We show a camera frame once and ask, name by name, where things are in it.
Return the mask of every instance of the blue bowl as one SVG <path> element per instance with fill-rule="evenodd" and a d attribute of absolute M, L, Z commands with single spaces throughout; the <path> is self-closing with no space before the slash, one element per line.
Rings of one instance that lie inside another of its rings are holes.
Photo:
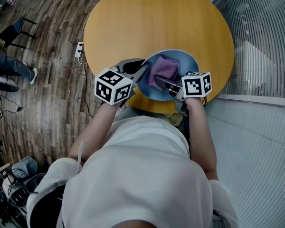
<path fill-rule="evenodd" d="M 191 72 L 197 72 L 199 70 L 198 64 L 193 56 L 191 56 L 189 53 L 180 51 L 180 50 L 165 50 L 160 51 L 151 57 L 149 57 L 145 62 L 147 61 L 149 63 L 149 70 L 148 72 L 143 76 L 141 81 L 137 84 L 139 90 L 148 98 L 155 100 L 155 101 L 169 101 L 173 100 L 174 97 L 169 94 L 168 90 L 160 91 L 154 86 L 147 84 L 147 79 L 150 74 L 150 69 L 154 65 L 155 61 L 159 57 L 159 55 L 164 55 L 166 57 L 169 57 L 175 61 L 178 61 L 180 63 L 180 68 L 178 74 L 182 77 L 185 76 L 188 71 Z"/>

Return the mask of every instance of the round wooden table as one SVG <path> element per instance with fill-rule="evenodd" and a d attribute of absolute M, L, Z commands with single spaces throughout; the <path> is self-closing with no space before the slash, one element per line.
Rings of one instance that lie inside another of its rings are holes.
<path fill-rule="evenodd" d="M 227 82 L 234 60 L 230 30 L 209 0 L 100 0 L 85 26 L 85 56 L 94 75 L 124 59 L 179 49 L 211 73 L 214 98 Z M 173 101 L 154 101 L 138 88 L 128 103 L 136 108 L 174 113 Z"/>

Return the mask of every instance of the shoe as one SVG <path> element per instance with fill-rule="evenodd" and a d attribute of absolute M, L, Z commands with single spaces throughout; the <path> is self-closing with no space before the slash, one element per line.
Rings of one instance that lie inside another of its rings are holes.
<path fill-rule="evenodd" d="M 38 69 L 37 69 L 37 68 L 34 68 L 34 69 L 33 69 L 33 72 L 34 72 L 35 76 L 34 76 L 33 80 L 30 81 L 30 83 L 29 83 L 30 85 L 32 85 L 33 83 L 35 83 L 35 80 L 36 80 L 37 75 L 38 75 Z"/>

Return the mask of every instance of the chair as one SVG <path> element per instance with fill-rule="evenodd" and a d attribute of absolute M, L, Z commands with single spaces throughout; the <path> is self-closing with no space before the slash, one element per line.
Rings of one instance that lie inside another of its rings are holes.
<path fill-rule="evenodd" d="M 26 19 L 24 17 L 21 17 L 20 19 L 18 19 L 16 21 L 15 24 L 8 26 L 4 31 L 2 31 L 0 33 L 0 39 L 5 41 L 5 44 L 4 44 L 5 48 L 7 48 L 9 45 L 12 45 L 12 46 L 15 46 L 15 47 L 26 49 L 26 47 L 24 47 L 24 46 L 12 43 L 14 41 L 14 39 L 16 39 L 19 34 L 24 34 L 26 36 L 32 37 L 33 39 L 36 39 L 35 36 L 30 35 L 29 33 L 27 33 L 27 32 L 22 30 L 23 21 L 27 21 L 27 22 L 35 24 L 35 25 L 37 24 L 37 23 L 35 23 L 35 22 L 31 21 L 31 20 L 28 20 L 28 19 Z"/>

